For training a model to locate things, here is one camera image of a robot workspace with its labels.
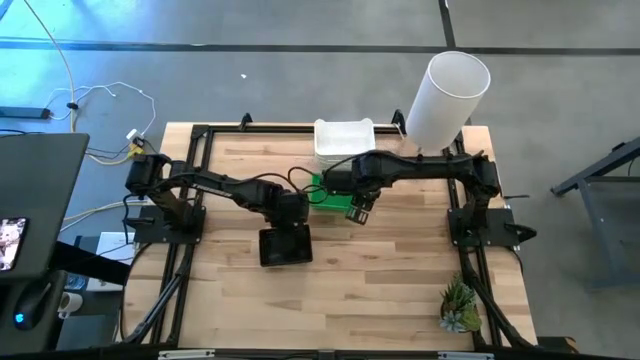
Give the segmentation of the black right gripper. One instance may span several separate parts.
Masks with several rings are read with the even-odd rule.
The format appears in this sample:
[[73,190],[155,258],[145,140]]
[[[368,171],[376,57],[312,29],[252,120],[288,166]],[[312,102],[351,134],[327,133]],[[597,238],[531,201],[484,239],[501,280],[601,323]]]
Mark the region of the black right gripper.
[[345,213],[345,218],[360,224],[366,221],[373,203],[380,197],[384,181],[376,177],[363,176],[355,171],[348,172],[352,203]]

